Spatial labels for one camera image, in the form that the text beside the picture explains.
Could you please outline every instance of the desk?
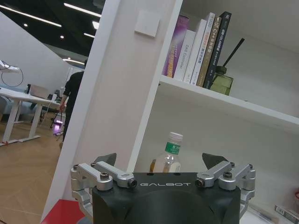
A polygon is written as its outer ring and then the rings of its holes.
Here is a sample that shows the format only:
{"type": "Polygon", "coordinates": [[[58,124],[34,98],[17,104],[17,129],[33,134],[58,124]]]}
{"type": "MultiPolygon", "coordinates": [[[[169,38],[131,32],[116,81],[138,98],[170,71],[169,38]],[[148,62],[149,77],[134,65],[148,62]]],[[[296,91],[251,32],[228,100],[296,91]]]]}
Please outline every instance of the desk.
{"type": "Polygon", "coordinates": [[[4,132],[4,135],[2,138],[2,143],[0,143],[0,146],[15,143],[18,141],[24,142],[24,141],[39,138],[40,135],[35,135],[35,133],[36,133],[36,127],[38,125],[38,120],[39,120],[43,105],[50,106],[51,104],[57,104],[56,102],[51,101],[51,100],[34,97],[34,96],[31,96],[31,95],[23,93],[23,92],[13,91],[13,90],[9,90],[9,89],[3,88],[3,87],[1,87],[1,89],[0,89],[0,96],[5,96],[7,98],[14,100],[14,104],[13,104],[13,107],[9,114],[8,122],[6,124],[5,132],[4,132]],[[19,139],[19,140],[10,140],[11,131],[13,130],[13,127],[14,127],[14,121],[15,121],[15,118],[16,118],[16,115],[18,112],[20,101],[28,101],[28,102],[36,103],[36,112],[34,114],[34,118],[32,121],[32,125],[31,125],[31,129],[30,129],[28,138],[19,139]]]}

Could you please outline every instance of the black ceiling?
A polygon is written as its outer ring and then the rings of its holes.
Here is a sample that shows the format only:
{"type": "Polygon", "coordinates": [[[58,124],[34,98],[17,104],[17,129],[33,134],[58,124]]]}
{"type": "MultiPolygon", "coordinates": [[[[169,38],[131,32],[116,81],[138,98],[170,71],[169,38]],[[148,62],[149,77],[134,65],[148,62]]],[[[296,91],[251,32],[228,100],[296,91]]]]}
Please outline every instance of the black ceiling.
{"type": "Polygon", "coordinates": [[[97,8],[93,0],[0,0],[1,5],[62,25],[57,27],[3,8],[0,11],[39,41],[88,56],[93,38],[83,33],[95,35],[92,21],[99,21],[100,18],[68,8],[64,3],[99,14],[102,12],[102,8],[97,8]]]}

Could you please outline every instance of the white book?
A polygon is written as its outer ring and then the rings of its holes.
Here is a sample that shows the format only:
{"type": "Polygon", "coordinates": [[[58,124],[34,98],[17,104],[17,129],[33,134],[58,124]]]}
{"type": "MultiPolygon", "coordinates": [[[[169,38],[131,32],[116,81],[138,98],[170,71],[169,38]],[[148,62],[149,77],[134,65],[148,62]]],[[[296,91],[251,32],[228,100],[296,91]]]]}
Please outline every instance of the white book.
{"type": "Polygon", "coordinates": [[[179,57],[178,57],[178,64],[176,67],[176,71],[174,72],[174,76],[173,76],[174,79],[182,81],[184,78],[185,71],[186,71],[189,57],[190,57],[190,53],[191,53],[191,49],[192,49],[192,45],[194,42],[194,38],[195,38],[195,32],[191,31],[191,30],[187,30],[185,38],[184,38],[183,46],[181,49],[181,53],[179,54],[179,57]]]}
{"type": "Polygon", "coordinates": [[[189,57],[189,62],[188,62],[184,80],[183,80],[185,83],[190,83],[190,81],[191,81],[193,69],[194,69],[194,66],[196,63],[198,51],[200,48],[202,37],[205,32],[205,28],[206,28],[206,20],[200,20],[200,22],[197,25],[196,35],[194,38],[192,50],[191,50],[190,57],[189,57]]]}
{"type": "Polygon", "coordinates": [[[196,60],[196,63],[195,63],[194,69],[193,69],[193,74],[192,74],[192,78],[191,78],[191,82],[190,82],[191,85],[196,85],[196,83],[197,83],[200,68],[201,68],[202,62],[204,60],[207,43],[209,41],[211,30],[213,27],[214,19],[215,19],[214,13],[209,13],[209,15],[207,15],[207,17],[206,17],[206,21],[207,21],[206,28],[205,28],[202,42],[201,42],[201,45],[200,45],[200,48],[198,51],[197,60],[196,60]]]}

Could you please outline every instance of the black shirt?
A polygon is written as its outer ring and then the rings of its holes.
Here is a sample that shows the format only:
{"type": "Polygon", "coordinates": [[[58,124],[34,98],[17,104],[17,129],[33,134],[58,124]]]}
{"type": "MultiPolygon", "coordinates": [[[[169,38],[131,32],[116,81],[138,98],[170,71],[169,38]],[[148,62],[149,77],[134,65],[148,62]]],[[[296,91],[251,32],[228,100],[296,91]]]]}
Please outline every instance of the black shirt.
{"type": "Polygon", "coordinates": [[[72,74],[72,76],[70,77],[70,79],[67,81],[65,85],[64,95],[69,97],[69,100],[67,101],[67,105],[66,105],[67,110],[73,110],[77,98],[77,94],[80,88],[81,80],[83,77],[83,73],[84,72],[81,71],[72,74]]]}

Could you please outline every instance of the book spine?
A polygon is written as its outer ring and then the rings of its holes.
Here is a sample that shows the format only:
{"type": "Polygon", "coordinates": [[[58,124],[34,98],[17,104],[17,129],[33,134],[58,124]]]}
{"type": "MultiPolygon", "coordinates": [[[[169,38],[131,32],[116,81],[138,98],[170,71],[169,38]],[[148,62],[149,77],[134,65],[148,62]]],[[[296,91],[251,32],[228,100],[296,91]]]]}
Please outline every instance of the book spine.
{"type": "Polygon", "coordinates": [[[215,73],[215,70],[216,70],[216,67],[218,64],[218,60],[220,57],[220,53],[221,53],[221,50],[223,47],[224,38],[225,38],[227,30],[228,30],[228,25],[229,25],[231,15],[232,14],[229,12],[224,12],[220,16],[222,18],[222,21],[220,24],[220,28],[219,28],[215,46],[214,46],[214,50],[212,52],[211,61],[210,61],[209,67],[207,69],[206,78],[205,78],[204,85],[203,85],[203,87],[206,89],[210,89],[212,86],[214,73],[215,73]]]}
{"type": "Polygon", "coordinates": [[[190,57],[189,57],[189,62],[188,62],[187,69],[186,69],[186,72],[184,75],[183,81],[185,83],[190,83],[190,81],[191,81],[192,73],[193,73],[197,55],[198,55],[198,51],[199,51],[199,48],[201,45],[202,37],[205,32],[205,27],[206,27],[206,20],[201,20],[197,27],[196,35],[194,38],[194,43],[193,43],[192,50],[191,50],[190,57]]]}
{"type": "Polygon", "coordinates": [[[195,32],[191,30],[187,30],[185,39],[183,42],[183,46],[181,49],[181,53],[178,58],[178,64],[176,67],[176,71],[174,72],[174,79],[182,81],[184,78],[184,74],[187,68],[187,64],[189,61],[192,45],[195,38],[195,32]]]}
{"type": "Polygon", "coordinates": [[[207,23],[206,23],[206,28],[205,28],[205,32],[204,32],[204,36],[200,45],[200,49],[197,55],[197,60],[194,66],[194,70],[193,70],[193,74],[192,74],[192,78],[191,78],[191,85],[196,85],[197,83],[197,79],[199,76],[199,72],[202,66],[202,61],[204,59],[204,55],[206,52],[206,47],[207,47],[207,43],[209,41],[210,38],[210,34],[211,34],[211,30],[213,27],[213,23],[214,23],[214,19],[215,19],[215,14],[214,13],[209,13],[209,15],[207,16],[207,23]]]}
{"type": "Polygon", "coordinates": [[[210,39],[207,43],[207,49],[206,49],[206,54],[204,56],[204,60],[202,61],[202,66],[199,72],[199,77],[197,79],[197,86],[202,87],[205,81],[205,77],[206,77],[206,72],[207,72],[207,68],[209,66],[210,60],[211,60],[211,56],[212,56],[212,51],[215,45],[215,41],[216,41],[216,37],[219,31],[219,26],[221,23],[221,17],[217,17],[215,18],[214,21],[214,25],[211,31],[211,35],[210,35],[210,39]]]}
{"type": "Polygon", "coordinates": [[[185,34],[188,28],[189,18],[185,16],[178,16],[178,21],[174,29],[170,48],[168,50],[167,58],[164,64],[162,74],[168,77],[173,77],[174,71],[178,64],[178,57],[182,49],[185,34]]]}

